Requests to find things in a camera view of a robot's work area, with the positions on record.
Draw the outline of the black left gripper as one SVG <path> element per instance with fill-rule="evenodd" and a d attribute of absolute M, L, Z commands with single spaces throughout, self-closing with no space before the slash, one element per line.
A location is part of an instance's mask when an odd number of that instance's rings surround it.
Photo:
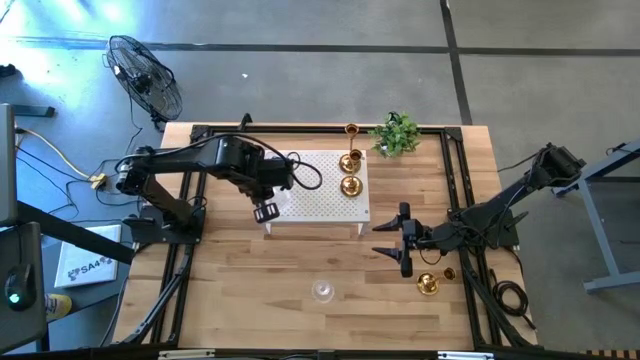
<path fill-rule="evenodd" d="M 290 190 L 293 187 L 291 162 L 261 162 L 257 175 L 248 187 L 247 195 L 254 205 L 253 215 L 262 224 L 280 216 L 276 203 L 269 203 L 275 196 L 274 189 Z"/>

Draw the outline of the tall brass candlestick holder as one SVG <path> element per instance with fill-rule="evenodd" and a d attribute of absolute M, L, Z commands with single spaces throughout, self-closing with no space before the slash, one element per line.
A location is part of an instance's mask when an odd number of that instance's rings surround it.
<path fill-rule="evenodd" d="M 420 293 L 426 296 L 435 295 L 439 291 L 440 280 L 445 279 L 447 281 L 453 281 L 457 277 L 456 271 L 451 268 L 445 268 L 440 275 L 436 275 L 431 272 L 422 273 L 417 281 L 416 285 Z"/>
<path fill-rule="evenodd" d="M 354 139 L 359 132 L 359 127 L 356 124 L 350 123 L 345 126 L 344 130 L 349 140 L 349 150 L 341 156 L 339 167 L 344 173 L 355 174 L 360 169 L 362 158 L 361 151 L 353 145 Z"/>
<path fill-rule="evenodd" d="M 340 182 L 340 190 L 347 197 L 356 197 L 360 195 L 363 190 L 363 183 L 361 179 L 356 176 L 357 172 L 355 174 L 345 173 L 345 177 Z"/>

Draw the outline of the blue-grey table frame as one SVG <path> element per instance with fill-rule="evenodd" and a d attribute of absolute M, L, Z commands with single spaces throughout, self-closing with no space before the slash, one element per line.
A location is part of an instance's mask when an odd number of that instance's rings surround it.
<path fill-rule="evenodd" d="M 588 294 L 599 290 L 640 284 L 640 271 L 620 271 L 610 246 L 604 218 L 601 217 L 592 195 L 592 185 L 596 183 L 612 183 L 616 186 L 625 183 L 640 184 L 640 177 L 638 176 L 608 177 L 611 172 L 636 159 L 640 159 L 640 138 L 630 143 L 610 148 L 607 157 L 595 165 L 590 165 L 583 171 L 580 179 L 576 182 L 608 270 L 607 276 L 583 283 L 584 289 Z"/>

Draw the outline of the person's foot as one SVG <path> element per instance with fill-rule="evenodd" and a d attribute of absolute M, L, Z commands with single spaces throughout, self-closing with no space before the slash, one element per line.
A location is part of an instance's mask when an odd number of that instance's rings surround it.
<path fill-rule="evenodd" d="M 45 312 L 48 322 L 67 316 L 72 310 L 72 299 L 63 294 L 45 294 Z"/>

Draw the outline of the green potted plant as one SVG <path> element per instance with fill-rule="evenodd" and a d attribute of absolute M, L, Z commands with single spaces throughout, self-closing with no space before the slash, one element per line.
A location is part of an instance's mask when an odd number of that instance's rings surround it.
<path fill-rule="evenodd" d="M 389 112 L 384 124 L 376 125 L 368 134 L 374 140 L 372 149 L 384 158 L 415 152 L 420 144 L 418 125 L 407 113 Z"/>

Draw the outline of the black desk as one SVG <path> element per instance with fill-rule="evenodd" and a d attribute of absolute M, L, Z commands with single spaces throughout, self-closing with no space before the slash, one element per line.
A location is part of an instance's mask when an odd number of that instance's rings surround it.
<path fill-rule="evenodd" d="M 36 302 L 24 311 L 13 311 L 4 295 L 8 271 L 18 265 L 33 265 Z M 41 338 L 46 332 L 45 291 L 41 231 L 31 222 L 0 231 L 0 354 Z"/>

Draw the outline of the short black floor bar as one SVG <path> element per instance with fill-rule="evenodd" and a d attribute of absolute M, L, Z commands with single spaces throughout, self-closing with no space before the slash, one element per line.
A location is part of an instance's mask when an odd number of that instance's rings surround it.
<path fill-rule="evenodd" d="M 52 118 L 55 108 L 51 106 L 29 106 L 14 105 L 13 110 L 16 116 Z"/>

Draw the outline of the white printed box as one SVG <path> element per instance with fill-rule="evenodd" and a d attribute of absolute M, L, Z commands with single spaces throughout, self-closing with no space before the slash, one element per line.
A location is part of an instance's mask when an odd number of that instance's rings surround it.
<path fill-rule="evenodd" d="M 117 278 L 118 262 L 75 245 L 61 245 L 55 288 L 111 282 Z"/>

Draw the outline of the silver frame bracket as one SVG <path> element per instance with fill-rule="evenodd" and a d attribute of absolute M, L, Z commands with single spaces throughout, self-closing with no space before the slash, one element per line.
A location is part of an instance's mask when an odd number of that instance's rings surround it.
<path fill-rule="evenodd" d="M 438 360 L 495 360 L 493 353 L 466 351 L 438 351 Z"/>
<path fill-rule="evenodd" d="M 203 360 L 215 356 L 212 349 L 179 349 L 160 351 L 157 360 Z"/>

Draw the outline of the black computer mouse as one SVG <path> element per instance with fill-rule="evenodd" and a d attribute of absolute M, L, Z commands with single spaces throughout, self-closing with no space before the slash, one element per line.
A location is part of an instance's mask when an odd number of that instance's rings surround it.
<path fill-rule="evenodd" d="M 36 285 L 32 264 L 18 264 L 8 271 L 4 295 L 8 307 L 16 312 L 24 311 L 35 304 Z"/>

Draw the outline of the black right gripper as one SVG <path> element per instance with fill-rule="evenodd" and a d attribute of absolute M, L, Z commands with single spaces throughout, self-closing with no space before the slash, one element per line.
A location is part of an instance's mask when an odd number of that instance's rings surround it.
<path fill-rule="evenodd" d="M 400 249 L 373 247 L 372 250 L 399 263 L 403 278 L 412 277 L 413 265 L 410 251 L 412 249 L 426 249 L 426 243 L 431 240 L 431 236 L 425 234 L 425 228 L 418 220 L 411 218 L 410 205 L 406 202 L 401 202 L 399 204 L 399 215 L 396 215 L 389 222 L 374 226 L 372 230 L 376 232 L 401 230 L 402 243 Z"/>

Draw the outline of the white perforated metal shelf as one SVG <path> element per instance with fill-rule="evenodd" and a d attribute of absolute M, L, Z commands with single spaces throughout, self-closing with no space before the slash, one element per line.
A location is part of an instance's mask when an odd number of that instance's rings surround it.
<path fill-rule="evenodd" d="M 264 232 L 270 235 L 273 225 L 356 224 L 358 234 L 364 235 L 372 213 L 367 153 L 362 151 L 361 169 L 356 174 L 363 183 L 363 190 L 356 197 L 347 197 L 340 190 L 345 173 L 339 168 L 339 160 L 346 150 L 284 150 L 284 153 L 292 160 L 315 167 L 322 175 L 322 185 L 316 190 L 306 190 L 295 183 L 290 190 L 293 205 L 289 214 L 264 223 Z"/>

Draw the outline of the black diagonal floor beam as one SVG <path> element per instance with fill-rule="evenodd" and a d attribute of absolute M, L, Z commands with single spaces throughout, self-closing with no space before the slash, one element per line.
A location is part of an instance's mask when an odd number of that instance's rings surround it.
<path fill-rule="evenodd" d="M 135 254 L 129 247 L 20 201 L 17 202 L 17 220 L 38 223 L 44 235 L 127 265 Z"/>

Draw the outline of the black floor fan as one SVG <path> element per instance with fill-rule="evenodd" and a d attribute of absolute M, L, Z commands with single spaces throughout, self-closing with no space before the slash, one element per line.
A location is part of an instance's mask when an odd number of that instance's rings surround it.
<path fill-rule="evenodd" d="M 113 35 L 107 41 L 106 61 L 132 101 L 146 111 L 154 128 L 164 131 L 183 110 L 174 72 L 141 42 L 127 35 Z"/>

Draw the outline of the grey monitor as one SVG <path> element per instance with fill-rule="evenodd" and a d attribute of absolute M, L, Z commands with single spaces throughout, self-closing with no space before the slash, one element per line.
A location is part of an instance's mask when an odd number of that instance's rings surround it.
<path fill-rule="evenodd" d="M 0 104 L 0 227 L 17 218 L 14 114 L 9 104 Z"/>

